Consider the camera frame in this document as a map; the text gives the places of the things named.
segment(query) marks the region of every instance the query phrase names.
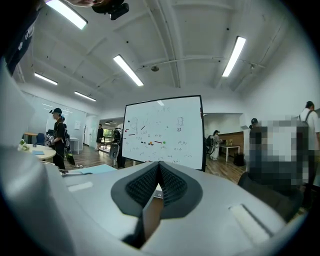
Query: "ceiling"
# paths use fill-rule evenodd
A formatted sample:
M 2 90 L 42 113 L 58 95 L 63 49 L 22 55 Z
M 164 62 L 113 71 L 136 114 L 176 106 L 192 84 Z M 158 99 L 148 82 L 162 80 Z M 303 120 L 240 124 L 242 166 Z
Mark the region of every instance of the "ceiling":
M 63 93 L 91 95 L 104 106 L 155 89 L 241 92 L 270 65 L 288 29 L 286 15 L 271 0 L 126 2 L 130 11 L 115 21 L 73 6 L 88 21 L 83 30 L 44 7 L 21 62 L 23 79 L 43 86 L 33 76 L 37 72 L 62 85 Z M 237 36 L 246 38 L 245 46 L 230 76 L 222 78 Z M 118 54 L 144 86 L 136 86 L 113 61 Z M 154 65 L 159 71 L 151 71 Z
M 124 118 L 112 118 L 112 119 L 102 119 L 99 121 L 102 126 L 106 128 L 116 128 L 118 125 L 122 124 L 124 122 Z

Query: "wooden floor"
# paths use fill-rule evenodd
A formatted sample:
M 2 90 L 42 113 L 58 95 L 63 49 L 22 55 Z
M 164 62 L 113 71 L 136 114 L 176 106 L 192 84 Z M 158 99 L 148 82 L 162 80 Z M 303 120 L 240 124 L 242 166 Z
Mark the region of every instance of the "wooden floor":
M 228 157 L 228 162 L 226 162 L 225 154 L 220 155 L 216 161 L 211 160 L 207 155 L 205 164 L 206 173 L 226 178 L 235 184 L 238 184 L 241 175 L 246 171 L 246 166 L 236 166 L 234 158 L 231 156 Z
M 94 151 L 93 148 L 90 148 L 86 145 L 83 146 L 83 151 L 79 155 L 74 153 L 73 158 L 77 165 L 84 165 L 84 167 L 92 167 L 103 164 L 112 166 L 113 164 L 108 153 L 103 152 L 102 150 Z M 67 170 L 73 169 L 66 160 L 64 160 L 64 165 Z M 133 166 L 133 161 L 126 160 L 125 167 L 131 166 Z M 226 162 L 226 156 L 224 154 L 219 156 L 217 161 L 213 161 L 209 157 L 206 159 L 206 173 L 226 178 L 236 184 L 238 183 L 241 174 L 244 173 L 245 170 L 245 166 L 238 167 L 234 165 L 232 157 L 229 157 L 228 162 Z

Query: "smoke detector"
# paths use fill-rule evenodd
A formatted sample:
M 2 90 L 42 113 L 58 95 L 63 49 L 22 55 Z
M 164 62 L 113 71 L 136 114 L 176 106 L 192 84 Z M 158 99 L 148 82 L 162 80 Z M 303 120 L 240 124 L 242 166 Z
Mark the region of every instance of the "smoke detector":
M 153 66 L 153 67 L 151 68 L 151 70 L 152 70 L 153 72 L 157 72 L 157 71 L 159 71 L 159 67 L 158 67 L 158 66 Z

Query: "black pants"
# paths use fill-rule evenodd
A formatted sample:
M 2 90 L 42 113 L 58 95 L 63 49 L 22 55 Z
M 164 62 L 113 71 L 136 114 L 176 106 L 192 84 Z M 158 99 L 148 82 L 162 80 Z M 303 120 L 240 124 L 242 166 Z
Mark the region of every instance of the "black pants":
M 118 165 L 118 168 L 122 167 L 125 168 L 126 159 L 122 157 L 122 143 L 119 143 L 119 154 L 116 158 L 116 163 Z
M 65 151 L 64 150 L 56 150 L 56 154 L 53 157 L 53 163 L 59 167 L 59 169 L 65 170 Z

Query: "round table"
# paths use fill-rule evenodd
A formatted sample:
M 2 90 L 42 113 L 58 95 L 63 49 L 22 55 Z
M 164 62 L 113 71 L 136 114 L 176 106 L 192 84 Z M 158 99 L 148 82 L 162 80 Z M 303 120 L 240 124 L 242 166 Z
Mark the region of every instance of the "round table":
M 44 154 L 35 155 L 40 160 L 50 159 L 56 155 L 56 151 L 48 146 L 36 145 L 36 147 L 33 147 L 32 144 L 27 144 L 27 146 L 29 147 L 29 152 L 31 154 L 32 154 L 32 151 L 43 151 Z

